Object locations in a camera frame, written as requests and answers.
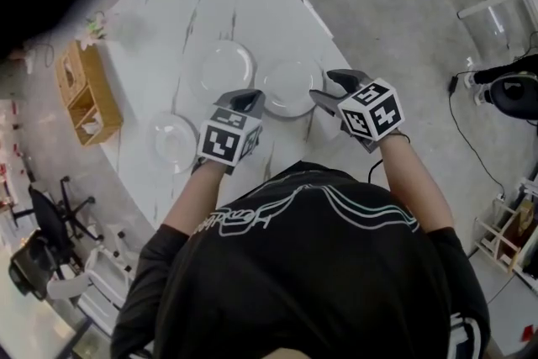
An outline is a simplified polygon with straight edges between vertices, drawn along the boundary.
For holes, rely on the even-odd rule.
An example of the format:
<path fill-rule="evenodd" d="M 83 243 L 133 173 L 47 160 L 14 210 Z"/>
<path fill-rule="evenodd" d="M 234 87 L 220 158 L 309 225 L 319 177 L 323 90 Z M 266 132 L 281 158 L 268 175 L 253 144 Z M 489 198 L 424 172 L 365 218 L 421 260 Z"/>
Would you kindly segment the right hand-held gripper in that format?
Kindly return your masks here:
<path fill-rule="evenodd" d="M 346 130 L 368 153 L 378 142 L 404 122 L 404 111 L 396 89 L 382 78 L 371 82 L 363 71 L 334 69 L 327 71 L 333 82 L 347 93 L 333 96 L 320 90 L 310 90 L 314 104 L 332 117 L 342 118 Z"/>

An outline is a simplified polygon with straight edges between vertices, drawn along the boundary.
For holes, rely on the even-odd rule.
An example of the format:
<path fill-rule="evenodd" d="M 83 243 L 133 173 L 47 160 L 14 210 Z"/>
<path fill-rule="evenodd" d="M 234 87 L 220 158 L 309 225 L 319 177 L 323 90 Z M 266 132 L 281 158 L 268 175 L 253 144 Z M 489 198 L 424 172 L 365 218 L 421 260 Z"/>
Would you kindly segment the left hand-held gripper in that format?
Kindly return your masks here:
<path fill-rule="evenodd" d="M 217 161 L 232 175 L 237 165 L 258 145 L 265 94 L 256 89 L 226 92 L 210 109 L 199 131 L 197 155 Z M 245 114 L 232 109 L 245 109 Z"/>

